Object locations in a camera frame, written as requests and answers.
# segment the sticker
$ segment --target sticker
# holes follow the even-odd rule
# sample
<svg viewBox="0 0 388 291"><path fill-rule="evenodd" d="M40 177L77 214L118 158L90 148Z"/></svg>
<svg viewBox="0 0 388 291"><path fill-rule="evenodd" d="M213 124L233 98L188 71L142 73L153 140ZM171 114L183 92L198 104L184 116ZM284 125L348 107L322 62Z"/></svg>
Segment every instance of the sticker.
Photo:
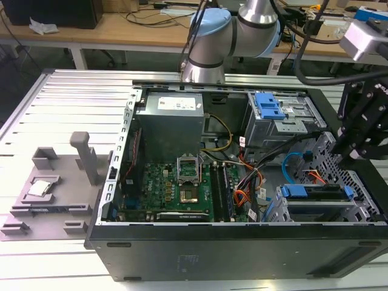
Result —
<svg viewBox="0 0 388 291"><path fill-rule="evenodd" d="M245 147L245 137L240 136L239 142L240 142L240 147Z"/></svg>
<svg viewBox="0 0 388 291"><path fill-rule="evenodd" d="M47 208L36 208L36 209L31 209L32 212L49 212Z"/></svg>
<svg viewBox="0 0 388 291"><path fill-rule="evenodd" d="M178 255L177 271L179 273L189 273L195 271L199 264L199 255Z"/></svg>
<svg viewBox="0 0 388 291"><path fill-rule="evenodd" d="M160 97L160 110L195 110L195 98Z"/></svg>
<svg viewBox="0 0 388 291"><path fill-rule="evenodd" d="M266 200L267 199L267 190L265 188L260 188L260 193L257 196L260 199Z"/></svg>
<svg viewBox="0 0 388 291"><path fill-rule="evenodd" d="M286 107L281 109L283 113L293 113L293 110L291 107Z"/></svg>
<svg viewBox="0 0 388 291"><path fill-rule="evenodd" d="M248 216L251 217L253 221L257 221L257 214L252 209L249 209Z"/></svg>

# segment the black box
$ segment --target black box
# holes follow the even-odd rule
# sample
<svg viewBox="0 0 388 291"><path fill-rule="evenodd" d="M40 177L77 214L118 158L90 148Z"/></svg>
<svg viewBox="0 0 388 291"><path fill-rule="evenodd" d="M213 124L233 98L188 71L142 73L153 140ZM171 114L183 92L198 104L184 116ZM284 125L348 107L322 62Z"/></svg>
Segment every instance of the black box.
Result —
<svg viewBox="0 0 388 291"><path fill-rule="evenodd" d="M94 29L102 18L102 0L3 0L13 25L44 24Z"/></svg>

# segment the black cable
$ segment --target black cable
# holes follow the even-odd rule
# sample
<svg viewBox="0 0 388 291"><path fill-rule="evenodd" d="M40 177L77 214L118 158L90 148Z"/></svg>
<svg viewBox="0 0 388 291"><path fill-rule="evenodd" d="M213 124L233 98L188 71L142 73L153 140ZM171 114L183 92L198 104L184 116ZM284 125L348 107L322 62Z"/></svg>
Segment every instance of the black cable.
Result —
<svg viewBox="0 0 388 291"><path fill-rule="evenodd" d="M195 43L195 40L196 40L196 36L197 36L197 34L198 34L198 32L199 32L199 28L200 28L200 26L201 26L202 18L203 18L204 15L205 15L205 10L206 10L208 1L209 1L209 0L205 0L204 8L202 9L201 15L199 16L198 24L196 25L196 30L195 30L195 32L193 33L193 41L192 41L192 43L190 44L189 53L187 54L187 59L190 58L190 54L191 54L191 52L192 52L192 50L193 50L194 43Z"/></svg>
<svg viewBox="0 0 388 291"><path fill-rule="evenodd" d="M138 24L138 25L144 25L144 26L154 26L154 25L166 24L166 23L168 23L170 21L174 21L174 20L176 20L178 18L188 17L190 15L193 15L194 13L193 14L189 14L189 15L180 15L180 16L177 16L177 17L173 17L171 19L166 19L166 20L162 20L162 21L158 21L158 22L153 22L153 23L141 23L141 22L132 21L132 20L128 19L128 16L130 16L131 14L132 13L128 13L127 16L125 17L128 22L131 22L133 24Z"/></svg>
<svg viewBox="0 0 388 291"><path fill-rule="evenodd" d="M217 139L214 140L214 144L216 145L216 148L219 148L219 146L218 146L218 140L217 140ZM226 161L230 161L229 157L226 155L226 153L225 153L223 150L221 150L221 151L219 151L219 152L222 153L222 155L224 156L224 158L225 158Z"/></svg>
<svg viewBox="0 0 388 291"><path fill-rule="evenodd" d="M269 2L271 3L271 6L272 6L273 10L275 11L275 13L278 15L279 20L282 21L283 23L285 23L285 25L292 32L294 32L294 34L299 35L301 38L304 38L304 39L308 38L309 41L316 42L317 44L339 44L340 43L340 39L337 41L325 41L323 39L311 38L311 35L309 35L309 36L305 35L303 32L300 32L299 30L293 28L292 25L290 25L287 22L287 20L284 18L284 16L280 13L279 9L277 8L277 6L275 4L275 0L269 0Z"/></svg>
<svg viewBox="0 0 388 291"><path fill-rule="evenodd" d="M289 150L291 146L296 144L297 142L300 142L305 139L310 138L318 138L320 135L322 135L323 131L315 131L311 133L306 133L305 135L296 135L293 138L287 140L286 142L280 144L279 146L275 147L273 150L266 153L254 166L254 169L243 179L244 181L239 186L239 189L245 189L249 183L250 180L252 180L257 173L257 170L260 166L264 165L267 162L272 161L274 158L276 158L281 153L285 152L286 150Z"/></svg>
<svg viewBox="0 0 388 291"><path fill-rule="evenodd" d="M202 150L204 153L206 153L208 156L210 156L212 159L214 159L215 161L218 161L218 162L223 162L223 160L219 159L219 158L216 158L214 155L212 155L210 152L207 152L206 150Z"/></svg>
<svg viewBox="0 0 388 291"><path fill-rule="evenodd" d="M190 40L192 38L193 29L196 25L196 20L198 18L198 14L199 14L199 11L200 11L200 8L201 8L203 2L204 2L204 0L201 0L201 2L199 2L199 4L198 4L198 8L196 9L193 21L192 21L190 28L189 28L189 34L187 35L186 43L184 44L182 51L181 51L181 54L179 55L178 69L177 69L178 72L181 71L181 64L182 64L182 60L183 60L184 51L189 46Z"/></svg>
<svg viewBox="0 0 388 291"><path fill-rule="evenodd" d="M30 53L28 52L28 50L24 47L24 45L22 45L20 43L20 41L16 38L16 36L11 32L11 30L9 29L8 25L5 23L5 20L4 20L4 17L2 15L4 11L4 8L2 8L0 10L0 17L1 17L1 21L2 23L4 24L5 28L8 30L9 34L13 37L13 39L22 47L22 49L25 51L25 53L29 56L29 58L31 59L31 61L34 63L34 65L39 69L39 71L42 73L42 69L40 68L40 66L38 65L38 63L34 60L34 58L30 55Z"/></svg>
<svg viewBox="0 0 388 291"><path fill-rule="evenodd" d="M281 67L281 65L283 65L283 63L286 61L286 59L291 55L291 53L292 53L292 49L293 49L293 44L292 44L292 42L291 42L291 47L290 47L290 51L288 52L288 54L286 55L286 57L281 61L281 63L280 63L280 66L279 67Z"/></svg>
<svg viewBox="0 0 388 291"><path fill-rule="evenodd" d="M202 7L204 1L205 1L205 4L204 4L204 7L203 7L203 10L201 12L201 15L198 18L199 12L201 11L201 7ZM191 51L193 49L193 45L194 45L194 42L195 42L195 39L196 39L196 35L198 34L198 31L199 31L199 26L201 25L201 21L202 21L203 15L205 13L205 9L207 8L207 3L208 3L208 0L201 0L201 2L199 2L199 4L198 4L197 11L196 11L195 16L193 18L193 21L192 21L192 23L190 25L189 34L187 35L186 43L185 43L184 47L182 48L182 52L181 52L181 54L179 56L178 72L181 71L181 64L183 62L184 52L185 52L186 48L189 46L190 41L192 39L192 36L195 35L194 38L193 38L193 41L192 41L192 43L191 43L191 45L189 47L189 54L187 55L187 57L190 56L190 53L191 53Z"/></svg>
<svg viewBox="0 0 388 291"><path fill-rule="evenodd" d="M311 28L307 32L307 38L304 39L301 45L301 48L299 49L299 52L295 58L295 76L299 79L299 81L301 81L305 85L310 85L310 86L328 86L328 85L339 85L339 84L345 84L345 83L351 83L351 82L360 82L360 81L365 81L367 79L375 79L375 78L388 76L388 70L382 70L382 71L372 72L372 73L363 73L363 74L357 74L357 75L339 77L339 78L324 78L324 79L309 79L303 75L301 71L302 55L309 42L309 37L311 35L311 32L313 31L313 28L316 26L316 23L322 16L323 11L326 8L328 2L329 0L324 0L321 6L321 9L316 14L316 17L311 25Z"/></svg>

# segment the white paper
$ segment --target white paper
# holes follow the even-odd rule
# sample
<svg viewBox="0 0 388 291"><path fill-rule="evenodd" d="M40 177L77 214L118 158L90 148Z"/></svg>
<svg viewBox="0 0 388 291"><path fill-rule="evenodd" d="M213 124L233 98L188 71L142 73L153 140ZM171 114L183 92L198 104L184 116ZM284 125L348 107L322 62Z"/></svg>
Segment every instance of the white paper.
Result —
<svg viewBox="0 0 388 291"><path fill-rule="evenodd" d="M160 97L158 102L160 110L195 110L195 98Z"/></svg>
<svg viewBox="0 0 388 291"><path fill-rule="evenodd" d="M166 15L191 15L194 12L195 12L194 10L169 9L169 8L160 10L160 14L166 14Z"/></svg>
<svg viewBox="0 0 388 291"><path fill-rule="evenodd" d="M345 26L346 21L326 19L323 24L326 26Z"/></svg>
<svg viewBox="0 0 388 291"><path fill-rule="evenodd" d="M249 209L248 216L251 217L253 221L257 221L257 214L252 209Z"/></svg>
<svg viewBox="0 0 388 291"><path fill-rule="evenodd" d="M266 200L267 199L267 190L265 188L260 188L260 193L258 195L258 198Z"/></svg>
<svg viewBox="0 0 388 291"><path fill-rule="evenodd" d="M40 35L43 35L44 33L56 33L59 32L58 28L55 24L43 24L34 21L32 18L30 18L31 24L30 28Z"/></svg>

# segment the wire bundle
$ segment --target wire bundle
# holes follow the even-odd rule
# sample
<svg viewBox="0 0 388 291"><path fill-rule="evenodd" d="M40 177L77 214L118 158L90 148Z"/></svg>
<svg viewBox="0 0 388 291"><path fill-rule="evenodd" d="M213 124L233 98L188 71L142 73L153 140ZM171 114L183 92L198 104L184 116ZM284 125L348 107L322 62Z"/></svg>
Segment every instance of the wire bundle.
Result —
<svg viewBox="0 0 388 291"><path fill-rule="evenodd" d="M285 141L284 143L280 144L278 147L275 147L273 150L267 152L256 164L253 166L252 171L240 181L240 183L237 186L237 189L245 189L249 182L256 176L256 172L263 167L266 163L272 161L275 157L280 155L281 153L286 152L296 144L297 142L300 142L305 139L310 139L310 138L317 138L322 134L321 131L317 132L311 132L311 133L306 133L305 135L296 135L293 138L289 139L288 141Z"/></svg>
<svg viewBox="0 0 388 291"><path fill-rule="evenodd" d="M189 52L187 54L187 59L190 58L190 54L193 50L193 46L194 46L194 43L195 43L195 40L196 40L196 37L197 37L197 34L199 32L199 27L201 25L201 22L202 22L202 18L204 17L205 15L205 10L207 8L207 4L208 4L209 0L201 0L198 4L198 9L194 15L194 18L193 18L193 21L190 25L190 28L189 28L189 35L187 36L187 40L186 40L186 43L184 45L184 47L182 48L182 52L179 56L179 63L178 63L178 72L181 71L181 65L183 63L183 55L184 55L184 52L186 50L186 48L189 46L190 42L190 47L189 47Z"/></svg>

